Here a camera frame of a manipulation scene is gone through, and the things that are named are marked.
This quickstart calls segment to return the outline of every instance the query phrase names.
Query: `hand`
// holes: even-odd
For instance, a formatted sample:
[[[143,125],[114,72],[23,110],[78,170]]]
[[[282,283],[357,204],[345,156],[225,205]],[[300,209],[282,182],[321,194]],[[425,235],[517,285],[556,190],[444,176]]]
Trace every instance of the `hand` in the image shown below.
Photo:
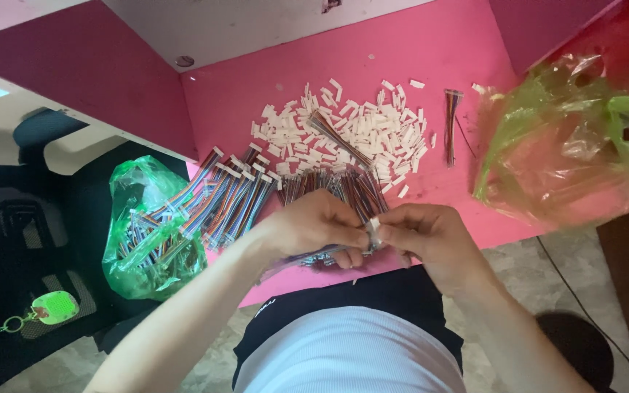
[[[332,255],[344,269],[363,264],[370,238],[356,212],[326,190],[305,194],[268,216],[254,229],[264,234],[279,258],[319,250],[329,244],[351,247]]]
[[[381,241],[424,263],[438,290],[459,297],[496,280],[458,211],[407,203],[378,216]]]

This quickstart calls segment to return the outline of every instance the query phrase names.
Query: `left hand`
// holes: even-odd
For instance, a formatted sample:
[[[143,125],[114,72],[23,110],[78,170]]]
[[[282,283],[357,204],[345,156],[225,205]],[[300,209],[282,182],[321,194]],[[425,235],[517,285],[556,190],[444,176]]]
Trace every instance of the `left hand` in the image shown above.
[[[349,246],[332,255],[344,269],[363,265],[362,249],[370,238],[356,212],[326,190],[305,194],[259,223],[269,248],[278,257],[288,257],[319,250],[329,244]]]

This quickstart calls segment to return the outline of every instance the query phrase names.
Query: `green plastic bag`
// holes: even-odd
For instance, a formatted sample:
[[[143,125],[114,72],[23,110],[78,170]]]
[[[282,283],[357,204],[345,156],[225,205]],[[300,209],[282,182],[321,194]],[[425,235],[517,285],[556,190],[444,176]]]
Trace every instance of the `green plastic bag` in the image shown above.
[[[565,55],[509,94],[485,91],[475,198],[548,230],[629,212],[629,94],[600,60]]]
[[[200,233],[189,239],[179,232],[184,213],[164,213],[156,223],[147,218],[188,183],[151,156],[118,165],[109,183],[106,280],[125,299],[164,301],[207,267]]]

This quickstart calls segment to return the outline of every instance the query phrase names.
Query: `white shirt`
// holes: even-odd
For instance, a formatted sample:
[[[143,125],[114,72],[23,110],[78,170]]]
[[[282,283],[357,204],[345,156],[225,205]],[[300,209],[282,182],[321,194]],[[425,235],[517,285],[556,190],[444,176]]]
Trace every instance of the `white shirt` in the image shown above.
[[[244,361],[238,393],[465,393],[450,351],[404,319],[365,307],[300,317]]]

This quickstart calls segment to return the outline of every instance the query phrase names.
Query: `black shorts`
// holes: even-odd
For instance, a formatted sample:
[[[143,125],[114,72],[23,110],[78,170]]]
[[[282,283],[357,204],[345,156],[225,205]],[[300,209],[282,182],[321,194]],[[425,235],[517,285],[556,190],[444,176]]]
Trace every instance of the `black shorts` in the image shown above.
[[[327,308],[368,307],[400,317],[436,337],[455,356],[463,369],[460,348],[463,339],[445,327],[441,293],[423,266],[398,269],[324,288],[295,291],[268,299],[249,322],[244,338],[234,348],[237,369],[232,389],[244,361],[269,337],[290,322]]]

